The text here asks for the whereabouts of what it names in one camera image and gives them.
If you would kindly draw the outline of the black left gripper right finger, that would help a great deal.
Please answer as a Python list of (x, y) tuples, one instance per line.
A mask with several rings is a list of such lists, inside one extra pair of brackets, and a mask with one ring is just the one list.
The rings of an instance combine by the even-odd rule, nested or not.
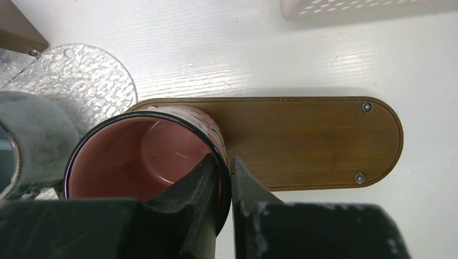
[(236, 258), (409, 258), (379, 206), (283, 202), (235, 156), (231, 161)]

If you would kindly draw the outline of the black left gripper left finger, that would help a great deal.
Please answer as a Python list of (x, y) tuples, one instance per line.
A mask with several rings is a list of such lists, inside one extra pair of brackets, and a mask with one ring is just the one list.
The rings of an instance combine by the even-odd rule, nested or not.
[(219, 175), (206, 155), (154, 199), (1, 206), (1, 258), (214, 258)]

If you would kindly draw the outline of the wooden acrylic toothbrush holder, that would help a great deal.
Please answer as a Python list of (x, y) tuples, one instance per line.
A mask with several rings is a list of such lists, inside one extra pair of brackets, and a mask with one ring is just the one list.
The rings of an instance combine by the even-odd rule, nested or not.
[(1, 1), (1, 87), (37, 61), (49, 46), (12, 1)]

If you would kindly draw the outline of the pink ghost pattern mug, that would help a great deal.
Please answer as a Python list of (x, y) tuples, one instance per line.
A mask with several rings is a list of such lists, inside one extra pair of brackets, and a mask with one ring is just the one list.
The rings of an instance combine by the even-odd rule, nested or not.
[(94, 126), (70, 155), (64, 197), (146, 201), (178, 182), (208, 154), (219, 172), (216, 231), (220, 232), (231, 203), (226, 147), (217, 123), (191, 106), (150, 106)]

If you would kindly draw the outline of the grey-green ceramic mug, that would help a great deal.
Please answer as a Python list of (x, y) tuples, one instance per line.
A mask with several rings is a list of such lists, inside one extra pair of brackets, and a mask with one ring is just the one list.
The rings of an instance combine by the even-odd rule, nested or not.
[(1, 91), (1, 200), (61, 185), (78, 141), (76, 126), (56, 104)]

